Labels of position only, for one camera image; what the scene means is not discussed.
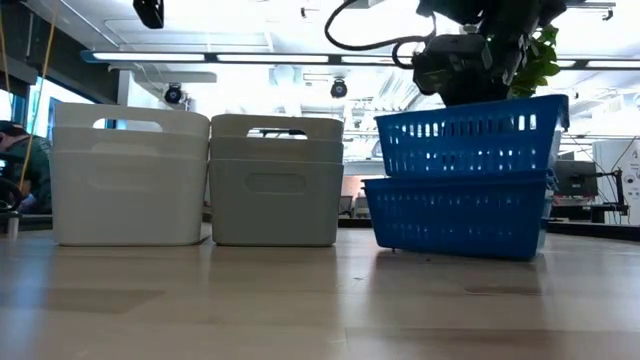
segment person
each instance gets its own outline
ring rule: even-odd
[[[19,124],[0,121],[0,151],[26,159],[29,147],[29,133]],[[26,198],[18,212],[23,214],[51,214],[51,142],[40,136],[33,136],[31,155],[22,187]],[[14,170],[16,185],[20,183],[23,164]]]

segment stacked white bins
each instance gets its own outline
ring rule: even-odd
[[[157,132],[94,129],[98,119]],[[60,104],[53,132],[55,240],[63,245],[199,241],[209,120],[185,111]]]
[[[216,243],[335,243],[344,170],[341,121],[227,114],[214,117],[211,129]],[[299,130],[306,139],[248,137],[252,129]]]

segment wooden table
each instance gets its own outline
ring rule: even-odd
[[[534,263],[379,249],[0,240],[0,359],[640,356],[640,248],[549,236]]]

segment black camera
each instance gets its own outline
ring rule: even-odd
[[[164,0],[133,0],[133,8],[149,29],[164,27]]]
[[[347,96],[347,84],[344,79],[336,79],[331,85],[331,97],[340,99]]]
[[[164,93],[164,100],[167,104],[180,104],[184,100],[182,85],[178,83],[169,84],[169,89]]]

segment ceiling light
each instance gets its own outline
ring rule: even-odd
[[[302,80],[304,81],[329,81],[333,79],[331,74],[302,74]]]
[[[558,60],[556,61],[556,64],[560,67],[574,67],[576,62],[573,60]]]
[[[172,53],[126,53],[99,52],[93,53],[96,60],[103,61],[158,61],[158,62],[204,62],[204,54],[172,54]]]
[[[640,69],[640,60],[638,61],[589,61],[588,68],[625,68]]]
[[[411,60],[411,56],[398,56],[398,59],[402,62]],[[343,56],[343,64],[388,64],[394,65],[391,56]]]
[[[256,63],[328,63],[329,57],[325,55],[239,55],[220,54],[220,62],[256,62]]]

